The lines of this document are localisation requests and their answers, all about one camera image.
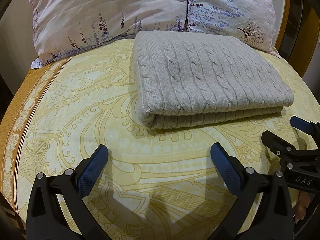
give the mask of gray knit blanket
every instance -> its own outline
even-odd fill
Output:
[[[134,44],[137,113],[149,128],[179,128],[282,111],[291,89],[237,38],[139,32]]]

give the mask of blue rubber pad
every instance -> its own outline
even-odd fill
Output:
[[[298,130],[300,130],[308,135],[311,135],[314,133],[314,130],[313,130],[311,123],[309,123],[301,118],[298,118],[296,116],[291,117],[290,124],[293,127],[297,128]]]
[[[96,183],[100,173],[108,161],[108,148],[100,147],[94,158],[91,159],[84,172],[77,181],[78,195],[80,198],[88,196]]]
[[[213,164],[227,185],[229,192],[239,196],[241,194],[241,178],[229,162],[227,153],[220,143],[213,144],[210,152]]]

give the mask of brown border stripe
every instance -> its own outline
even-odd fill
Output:
[[[69,62],[69,60],[71,59],[70,58],[67,58],[67,59],[64,59],[64,60],[61,60],[60,61],[60,64],[59,66],[55,69],[54,71],[54,74],[52,75],[52,77],[50,78],[50,80],[48,81],[48,84],[51,83],[51,80],[55,77],[55,74],[67,63]],[[22,110],[22,106],[23,106],[23,103],[25,102],[25,100],[28,98],[28,95],[30,94],[30,92],[34,89],[35,85],[38,83],[39,80],[41,80],[41,78],[43,77],[43,75],[45,74],[45,72],[50,68],[52,67],[53,64],[56,64],[57,62],[53,62],[43,68],[40,68],[40,69],[34,69],[34,70],[29,70],[25,80],[23,81],[22,85],[20,86],[19,90],[17,91],[16,95],[14,96],[12,102],[10,103],[5,115],[4,115],[4,118],[3,118],[3,121],[1,122],[1,125],[0,125],[0,158],[1,158],[1,163],[2,163],[2,169],[0,171],[0,190],[3,191],[3,167],[4,167],[4,155],[5,155],[5,148],[6,148],[6,144],[7,144],[7,141],[9,139],[9,135],[10,133],[12,132],[12,128],[13,128],[13,125],[15,123],[15,121],[17,120],[17,118],[19,117],[19,113],[20,111]],[[46,90],[48,85],[46,85],[40,92],[39,92],[39,95],[42,96],[42,93],[44,92],[44,90]],[[21,142],[21,136],[19,136],[19,141],[17,143],[17,145],[20,145],[20,142]],[[18,151],[18,147],[16,147],[13,152],[12,152],[12,157],[13,157],[13,167],[12,167],[12,170],[14,171],[15,173],[15,163],[16,163],[16,157],[17,157],[17,151]],[[12,182],[12,197],[14,196],[14,184],[15,184],[15,181]],[[13,199],[12,200],[12,203],[10,203],[13,207],[14,210],[16,210],[16,206],[15,206],[15,200]]]
[[[20,137],[20,142],[18,143],[18,150],[17,150],[17,154],[16,154],[16,159],[14,161],[15,163],[15,167],[13,168],[14,170],[14,175],[13,175],[13,199],[14,199],[14,207],[15,210],[18,212],[18,203],[17,203],[17,177],[18,177],[18,169],[19,169],[19,160],[20,160],[20,153],[21,153],[21,148],[22,148],[22,144],[23,144],[23,138],[25,137],[29,124],[31,122],[31,118],[33,117],[33,114],[36,111],[37,106],[39,105],[41,99],[43,98],[44,94],[46,93],[46,91],[48,90],[49,86],[52,84],[52,82],[54,81],[54,79],[56,78],[56,76],[60,73],[60,71],[63,69],[63,67],[70,61],[72,57],[68,58],[62,65],[60,65],[59,67],[57,67],[55,69],[55,73],[54,75],[52,75],[50,81],[48,82],[48,84],[43,88],[43,90],[39,93],[41,94],[41,96],[38,97],[36,104],[34,105],[30,116],[28,116],[27,118],[27,123],[25,124],[25,127],[22,129],[23,130],[23,134]]]

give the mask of yellow paisley bedsheet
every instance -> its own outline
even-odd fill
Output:
[[[84,202],[112,239],[207,239],[235,201],[210,159],[213,143],[269,174],[279,169],[279,159],[262,145],[263,131],[298,149],[316,148],[289,120],[320,120],[319,104],[284,59],[260,51],[294,91],[294,104],[281,113],[188,129],[140,126],[133,44],[115,41],[52,63],[26,96],[6,137],[1,172],[1,191],[24,220],[37,173],[59,175],[105,144],[108,163]],[[295,204],[298,192],[290,193]],[[242,230],[259,201],[257,196]]]

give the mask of floral pillowcase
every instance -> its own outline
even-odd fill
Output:
[[[272,0],[188,0],[190,32],[234,36],[279,57],[272,48],[276,15]]]
[[[30,0],[39,58],[31,68],[141,30],[180,31],[187,0]]]

